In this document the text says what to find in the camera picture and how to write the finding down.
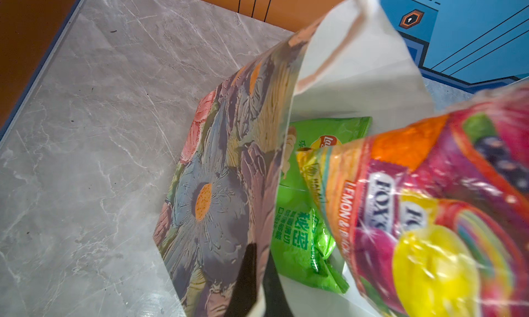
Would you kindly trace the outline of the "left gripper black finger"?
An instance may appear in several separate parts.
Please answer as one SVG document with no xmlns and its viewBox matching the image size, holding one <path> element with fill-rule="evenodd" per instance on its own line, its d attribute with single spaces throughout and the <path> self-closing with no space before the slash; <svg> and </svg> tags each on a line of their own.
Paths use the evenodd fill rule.
<svg viewBox="0 0 529 317">
<path fill-rule="evenodd" d="M 272 257 L 257 285 L 256 251 L 255 243 L 247 246 L 233 292 L 233 316 L 293 316 Z"/>
</svg>

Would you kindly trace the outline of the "green Lays chips bag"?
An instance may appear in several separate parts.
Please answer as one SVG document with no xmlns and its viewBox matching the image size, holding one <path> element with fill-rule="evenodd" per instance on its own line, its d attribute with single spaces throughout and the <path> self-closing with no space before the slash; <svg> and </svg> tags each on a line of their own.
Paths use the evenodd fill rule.
<svg viewBox="0 0 529 317">
<path fill-rule="evenodd" d="M 349 284 L 331 264 L 336 242 L 301 176 L 296 150 L 341 145 L 367 135 L 371 118 L 297 121 L 287 133 L 271 253 L 279 274 L 311 288 L 344 294 Z"/>
</svg>

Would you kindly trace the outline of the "Fox's fruit candy bag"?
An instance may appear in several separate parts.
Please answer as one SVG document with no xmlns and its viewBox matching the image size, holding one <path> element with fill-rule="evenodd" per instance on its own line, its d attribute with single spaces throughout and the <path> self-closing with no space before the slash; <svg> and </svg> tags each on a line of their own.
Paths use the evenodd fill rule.
<svg viewBox="0 0 529 317">
<path fill-rule="evenodd" d="M 296 157 L 380 315 L 528 315 L 528 84 Z"/>
</svg>

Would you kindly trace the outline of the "floral white paper bag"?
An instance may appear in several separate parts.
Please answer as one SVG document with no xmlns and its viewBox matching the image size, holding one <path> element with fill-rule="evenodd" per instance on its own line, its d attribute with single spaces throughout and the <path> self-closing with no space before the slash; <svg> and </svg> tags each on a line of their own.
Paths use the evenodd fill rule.
<svg viewBox="0 0 529 317">
<path fill-rule="evenodd" d="M 291 121 L 370 117 L 370 135 L 434 112 L 380 0 L 344 0 L 222 82 L 199 103 L 154 232 L 186 316 L 233 316 L 247 246 L 257 285 L 270 254 Z M 359 294 L 279 277 L 293 316 L 368 316 Z"/>
</svg>

